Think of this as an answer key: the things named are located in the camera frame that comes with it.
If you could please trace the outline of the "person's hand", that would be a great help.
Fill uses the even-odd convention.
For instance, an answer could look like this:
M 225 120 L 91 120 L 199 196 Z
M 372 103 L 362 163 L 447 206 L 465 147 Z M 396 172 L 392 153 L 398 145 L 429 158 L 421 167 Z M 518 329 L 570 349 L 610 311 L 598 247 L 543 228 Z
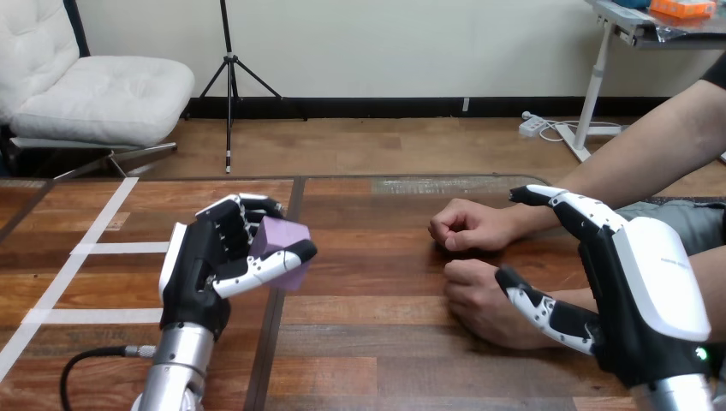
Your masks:
M 443 268 L 449 310 L 476 337 L 503 348 L 555 348 L 513 307 L 496 281 L 497 268 L 477 259 L 452 260 Z
M 497 251 L 529 233 L 514 207 L 497 209 L 480 203 L 452 199 L 434 215 L 428 231 L 449 252 L 469 249 Z

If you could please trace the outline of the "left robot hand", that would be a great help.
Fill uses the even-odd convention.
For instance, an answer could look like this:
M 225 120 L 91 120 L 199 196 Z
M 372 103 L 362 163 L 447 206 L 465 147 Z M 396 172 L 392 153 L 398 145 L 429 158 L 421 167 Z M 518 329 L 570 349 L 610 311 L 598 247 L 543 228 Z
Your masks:
M 265 220 L 284 222 L 284 207 L 260 194 L 229 194 L 174 227 L 159 278 L 159 326 L 196 324 L 218 339 L 229 322 L 229 298 L 270 285 L 309 263 L 318 249 L 306 237 L 253 254 Z

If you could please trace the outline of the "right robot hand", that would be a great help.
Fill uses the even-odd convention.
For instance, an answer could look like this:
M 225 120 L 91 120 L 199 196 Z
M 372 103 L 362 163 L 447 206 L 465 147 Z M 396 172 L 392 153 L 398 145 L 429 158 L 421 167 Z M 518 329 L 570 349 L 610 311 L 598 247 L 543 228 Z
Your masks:
M 711 324 L 680 236 L 650 217 L 621 217 L 599 200 L 562 188 L 513 188 L 512 202 L 552 209 L 578 241 L 596 301 L 588 310 L 533 288 L 509 266 L 497 283 L 521 315 L 548 338 L 595 357 L 627 388 L 679 376 L 703 377 L 699 355 Z

